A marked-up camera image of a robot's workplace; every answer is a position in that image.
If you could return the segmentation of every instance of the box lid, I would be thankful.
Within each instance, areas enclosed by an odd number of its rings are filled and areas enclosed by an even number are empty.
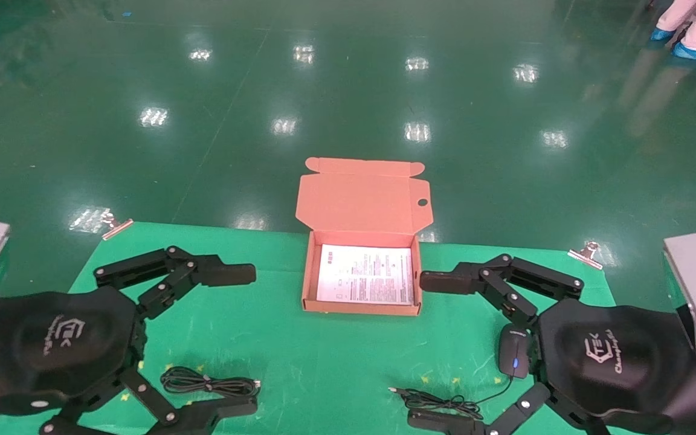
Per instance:
[[[315,231],[415,234],[434,221],[423,163],[310,157],[297,218]]]

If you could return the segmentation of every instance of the instruction sheet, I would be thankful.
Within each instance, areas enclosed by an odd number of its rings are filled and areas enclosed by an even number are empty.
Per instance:
[[[321,246],[317,300],[413,304],[409,248]]]

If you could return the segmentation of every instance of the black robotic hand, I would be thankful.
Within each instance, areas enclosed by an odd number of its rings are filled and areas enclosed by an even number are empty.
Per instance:
[[[539,314],[508,283],[558,300]],[[452,272],[423,272],[429,292],[478,294],[518,327],[530,330],[530,373],[538,398],[573,427],[608,435],[608,426],[636,433],[696,435],[696,353],[676,314],[633,306],[581,303],[584,283],[508,254],[459,263]],[[530,418],[523,399],[493,424],[411,410],[414,427],[452,434],[509,435]],[[514,424],[498,427],[507,421]]]
[[[198,284],[255,281],[254,265],[225,265],[172,246],[94,271],[98,288],[86,294],[0,298],[0,414],[22,416],[60,408],[41,433],[101,435],[77,426],[124,388],[155,416],[149,435],[210,434],[219,420],[254,413],[256,397],[195,402],[176,410],[138,373],[155,319]],[[120,292],[165,276],[138,303]]]

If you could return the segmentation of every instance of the mouse cable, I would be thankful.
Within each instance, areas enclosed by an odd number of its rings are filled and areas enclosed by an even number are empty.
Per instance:
[[[488,400],[495,399],[501,396],[503,393],[508,391],[509,387],[512,386],[513,376],[509,377],[509,382],[506,383],[505,388],[499,393],[494,394],[485,399],[478,400],[477,402],[472,402],[466,400],[466,398],[458,394],[450,399],[440,399],[433,394],[426,393],[425,391],[419,391],[412,388],[394,388],[390,387],[388,390],[392,393],[398,394],[402,400],[404,400],[404,405],[409,408],[409,410],[454,410],[464,416],[471,417],[476,421],[481,421],[483,415],[480,413],[480,403],[487,402]]]
[[[252,397],[259,394],[262,384],[249,378],[216,379],[186,367],[172,367],[160,376],[168,393],[185,394],[206,391],[223,397]]]

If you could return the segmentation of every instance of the green epoxy floor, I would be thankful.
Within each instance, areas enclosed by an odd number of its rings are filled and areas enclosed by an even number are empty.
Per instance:
[[[436,222],[423,240],[594,239],[618,303],[666,308],[661,240],[696,231],[696,65],[646,47],[658,13],[635,0],[0,0],[0,218],[13,225],[0,290],[67,290],[100,242],[69,230],[87,206],[307,231],[304,160],[334,156],[425,163]],[[146,108],[168,111],[162,126],[141,124]]]

